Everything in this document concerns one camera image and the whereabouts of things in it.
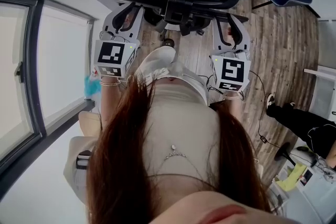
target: chair wheel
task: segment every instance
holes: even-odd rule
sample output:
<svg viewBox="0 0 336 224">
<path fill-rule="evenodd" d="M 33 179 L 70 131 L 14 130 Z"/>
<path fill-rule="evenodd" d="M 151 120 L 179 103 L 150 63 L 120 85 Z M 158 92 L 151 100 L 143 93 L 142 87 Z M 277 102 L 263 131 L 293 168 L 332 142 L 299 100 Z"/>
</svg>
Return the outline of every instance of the chair wheel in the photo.
<svg viewBox="0 0 336 224">
<path fill-rule="evenodd" d="M 196 33 L 198 33 L 200 36 L 204 35 L 204 31 L 203 30 L 197 30 Z"/>
<path fill-rule="evenodd" d="M 169 46 L 169 47 L 174 48 L 175 47 L 175 42 L 172 39 L 167 38 L 162 42 L 161 47 L 163 47 L 163 46 Z"/>
</svg>

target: person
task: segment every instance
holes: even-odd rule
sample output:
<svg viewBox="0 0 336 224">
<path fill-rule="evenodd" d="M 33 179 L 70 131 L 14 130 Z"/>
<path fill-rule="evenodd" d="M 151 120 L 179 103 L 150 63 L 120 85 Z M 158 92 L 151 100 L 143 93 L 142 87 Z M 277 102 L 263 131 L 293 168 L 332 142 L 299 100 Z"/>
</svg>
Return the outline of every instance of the person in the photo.
<svg viewBox="0 0 336 224">
<path fill-rule="evenodd" d="M 266 114 L 305 141 L 331 168 L 336 168 L 336 124 L 308 111 L 294 109 L 294 106 L 292 102 L 281 108 L 275 104 L 274 95 L 270 94 Z"/>
<path fill-rule="evenodd" d="M 89 223 L 293 223 L 271 214 L 242 125 L 175 54 L 151 52 L 123 94 L 102 78 L 99 137 L 74 137 L 64 170 Z"/>
</svg>

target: laminate flooring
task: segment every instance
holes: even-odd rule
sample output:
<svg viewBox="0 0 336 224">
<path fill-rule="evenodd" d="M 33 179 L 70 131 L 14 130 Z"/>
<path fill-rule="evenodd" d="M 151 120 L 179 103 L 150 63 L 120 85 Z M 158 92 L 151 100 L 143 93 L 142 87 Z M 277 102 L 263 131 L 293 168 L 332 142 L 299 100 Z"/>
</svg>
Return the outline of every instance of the laminate flooring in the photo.
<svg viewBox="0 0 336 224">
<path fill-rule="evenodd" d="M 316 69 L 319 59 L 318 25 L 316 17 L 304 7 L 279 8 L 274 4 L 251 10 L 251 7 L 267 0 L 241 0 L 228 12 L 249 18 L 244 23 L 250 34 L 251 71 L 258 74 L 264 83 L 266 97 L 274 93 L 276 103 L 295 102 L 296 107 L 308 110 L 315 77 L 304 73 L 303 69 Z M 209 55 L 213 50 L 212 25 L 203 36 L 192 32 L 182 37 L 179 32 L 169 31 L 167 36 L 179 46 L 178 58 L 191 71 L 198 75 L 210 76 Z M 160 46 L 159 33 L 143 20 L 139 33 L 141 49 L 136 58 L 135 68 L 154 49 Z M 293 146 L 297 137 L 275 119 L 265 114 L 265 96 L 260 80 L 249 74 L 250 84 L 245 91 L 243 112 L 239 120 L 251 138 L 256 151 L 256 158 L 264 166 L 263 182 L 266 185 L 279 172 L 284 161 L 274 161 L 277 148 L 264 144 L 258 134 L 274 145 L 281 146 L 290 142 Z M 211 91 L 213 102 L 222 100 L 223 96 Z"/>
</svg>

